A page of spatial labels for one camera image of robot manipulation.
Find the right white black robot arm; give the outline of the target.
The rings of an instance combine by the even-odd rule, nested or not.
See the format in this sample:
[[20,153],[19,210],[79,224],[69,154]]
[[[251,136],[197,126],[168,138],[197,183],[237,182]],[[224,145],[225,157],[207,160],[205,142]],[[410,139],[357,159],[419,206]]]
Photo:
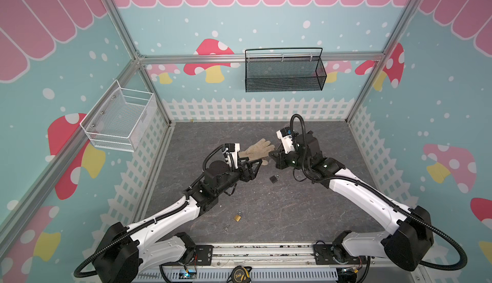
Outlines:
[[[378,233],[357,233],[346,230],[333,241],[339,256],[368,256],[389,259],[406,271],[425,266],[441,271],[457,271],[468,264],[462,246],[442,230],[431,224],[429,212],[420,207],[399,203],[370,186],[345,165],[325,157],[318,140],[306,130],[299,114],[291,116],[288,127],[277,132],[281,146],[269,153],[280,169],[292,168],[302,172],[305,181],[320,184],[342,195],[370,215],[382,228]],[[439,265],[424,260],[439,236],[458,253],[458,262]]]

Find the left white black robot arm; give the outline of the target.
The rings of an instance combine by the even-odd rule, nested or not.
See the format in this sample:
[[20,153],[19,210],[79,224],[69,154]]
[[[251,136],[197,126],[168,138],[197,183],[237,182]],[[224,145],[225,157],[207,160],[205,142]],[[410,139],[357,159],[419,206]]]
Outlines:
[[237,168],[214,161],[168,208],[134,224],[113,224],[96,251],[74,270],[77,279],[97,276],[101,282],[132,282],[153,266],[174,263],[190,254],[194,243],[186,234],[162,238],[181,225],[211,210],[219,196],[235,189],[237,182],[256,178],[261,160],[240,159]]

